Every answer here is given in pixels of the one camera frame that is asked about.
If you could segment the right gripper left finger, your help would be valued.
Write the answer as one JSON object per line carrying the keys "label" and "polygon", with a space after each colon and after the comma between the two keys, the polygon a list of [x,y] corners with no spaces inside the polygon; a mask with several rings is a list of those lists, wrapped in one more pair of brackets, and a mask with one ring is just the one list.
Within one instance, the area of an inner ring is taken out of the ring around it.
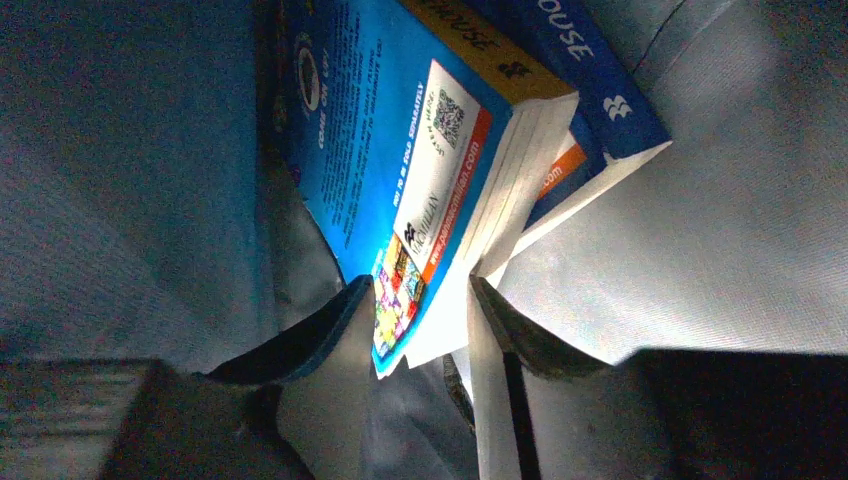
{"label": "right gripper left finger", "polygon": [[359,479],[374,281],[206,374],[161,361],[142,383],[103,479]]}

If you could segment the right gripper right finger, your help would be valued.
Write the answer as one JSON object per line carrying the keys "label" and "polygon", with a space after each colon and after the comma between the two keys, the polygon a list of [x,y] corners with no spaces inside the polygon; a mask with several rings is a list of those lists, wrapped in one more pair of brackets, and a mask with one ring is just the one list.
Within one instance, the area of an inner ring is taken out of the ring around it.
{"label": "right gripper right finger", "polygon": [[843,355],[642,349],[609,364],[472,276],[484,479],[843,479]]}

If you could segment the blue-grey backpack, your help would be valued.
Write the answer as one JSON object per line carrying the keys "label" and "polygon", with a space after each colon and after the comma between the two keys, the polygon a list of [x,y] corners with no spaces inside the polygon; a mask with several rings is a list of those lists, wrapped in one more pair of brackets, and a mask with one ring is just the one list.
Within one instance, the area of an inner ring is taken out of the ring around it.
{"label": "blue-grey backpack", "polygon": [[[588,1],[673,143],[522,253],[603,353],[847,348],[847,5]],[[1,354],[192,369],[273,325],[247,1],[1,5]]]}

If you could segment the light blue treehouse book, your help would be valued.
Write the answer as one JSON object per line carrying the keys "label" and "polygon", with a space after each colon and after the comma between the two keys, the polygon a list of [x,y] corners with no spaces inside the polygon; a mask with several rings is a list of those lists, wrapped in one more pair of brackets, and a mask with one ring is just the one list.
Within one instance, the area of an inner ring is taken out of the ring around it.
{"label": "light blue treehouse book", "polygon": [[460,1],[283,1],[274,128],[345,280],[375,281],[379,377],[466,345],[578,91]]}

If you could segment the dark blue treehouse book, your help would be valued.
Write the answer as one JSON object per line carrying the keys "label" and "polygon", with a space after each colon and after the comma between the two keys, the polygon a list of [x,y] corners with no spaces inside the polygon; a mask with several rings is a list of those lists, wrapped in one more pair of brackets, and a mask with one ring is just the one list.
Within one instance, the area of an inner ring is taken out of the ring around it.
{"label": "dark blue treehouse book", "polygon": [[672,138],[581,1],[473,1],[471,7],[580,94],[521,252],[638,170]]}

